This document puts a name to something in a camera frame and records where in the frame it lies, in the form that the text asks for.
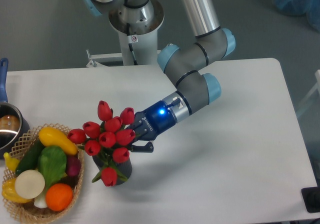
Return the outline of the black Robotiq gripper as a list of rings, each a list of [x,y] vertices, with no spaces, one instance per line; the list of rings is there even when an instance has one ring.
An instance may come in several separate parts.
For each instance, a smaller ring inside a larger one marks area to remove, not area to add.
[[[160,100],[143,111],[136,112],[131,129],[135,132],[134,142],[148,141],[145,145],[132,145],[131,152],[153,152],[153,141],[158,135],[173,127],[177,122],[172,107]]]

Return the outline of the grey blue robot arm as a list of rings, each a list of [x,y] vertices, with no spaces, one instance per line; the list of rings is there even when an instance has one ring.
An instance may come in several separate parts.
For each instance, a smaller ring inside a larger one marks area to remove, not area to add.
[[[157,63],[175,86],[175,92],[137,112],[129,126],[135,141],[132,152],[151,153],[153,141],[221,95],[218,80],[200,70],[229,55],[236,46],[229,29],[221,28],[212,0],[182,0],[195,43],[186,50],[169,44],[158,50],[158,29],[164,21],[163,7],[157,0],[84,0],[94,16],[108,14],[118,33],[121,58],[125,66]]]

